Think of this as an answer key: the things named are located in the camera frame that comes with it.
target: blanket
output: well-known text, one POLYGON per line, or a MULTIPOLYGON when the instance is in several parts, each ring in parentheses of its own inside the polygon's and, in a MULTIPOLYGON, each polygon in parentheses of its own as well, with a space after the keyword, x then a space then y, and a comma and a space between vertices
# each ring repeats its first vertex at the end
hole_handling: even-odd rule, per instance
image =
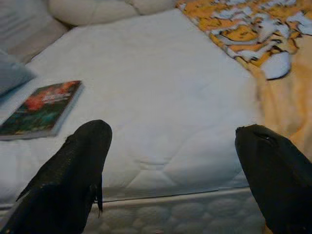
POLYGON ((263 124, 311 161, 312 1, 181 0, 177 7, 250 71, 263 124))

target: quilted mattress surface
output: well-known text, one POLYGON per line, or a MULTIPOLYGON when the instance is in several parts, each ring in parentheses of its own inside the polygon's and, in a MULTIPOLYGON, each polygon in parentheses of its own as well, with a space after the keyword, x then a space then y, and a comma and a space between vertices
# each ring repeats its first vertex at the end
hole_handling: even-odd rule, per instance
POLYGON ((259 120, 254 80, 178 10, 75 28, 28 67, 38 77, 2 98, 1 121, 40 86, 85 88, 57 137, 0 142, 0 203, 93 119, 113 129, 105 200, 247 186, 234 138, 259 120))

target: bedsheet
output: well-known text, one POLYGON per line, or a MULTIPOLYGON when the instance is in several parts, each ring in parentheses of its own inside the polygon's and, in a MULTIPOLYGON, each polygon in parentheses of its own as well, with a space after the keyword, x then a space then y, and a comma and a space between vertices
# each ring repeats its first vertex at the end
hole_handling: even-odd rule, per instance
POLYGON ((312 160, 310 0, 184 0, 178 8, 254 76, 264 123, 312 160))
POLYGON ((106 201, 248 185, 234 138, 237 126, 260 121, 255 82, 178 9, 77 27, 27 66, 38 77, 2 100, 1 121, 37 87, 85 88, 57 137, 0 142, 0 203, 92 119, 113 129, 106 201))

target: bed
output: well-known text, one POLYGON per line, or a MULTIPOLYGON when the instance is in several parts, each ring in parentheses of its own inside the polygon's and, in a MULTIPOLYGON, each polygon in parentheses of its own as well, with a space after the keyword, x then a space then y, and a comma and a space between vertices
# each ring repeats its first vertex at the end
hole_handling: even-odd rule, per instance
POLYGON ((74 28, 27 67, 38 77, 2 100, 1 121, 37 87, 85 88, 57 137, 0 142, 2 213, 68 135, 102 119, 105 210, 85 233, 261 233, 234 147, 236 127, 261 123, 255 82, 178 9, 74 28))

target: book cover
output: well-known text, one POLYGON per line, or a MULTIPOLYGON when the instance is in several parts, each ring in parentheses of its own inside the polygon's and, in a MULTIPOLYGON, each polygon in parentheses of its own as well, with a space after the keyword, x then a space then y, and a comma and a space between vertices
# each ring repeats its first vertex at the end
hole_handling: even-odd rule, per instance
POLYGON ((0 139, 55 135, 56 126, 81 87, 81 81, 75 80, 38 88, 0 126, 0 139))

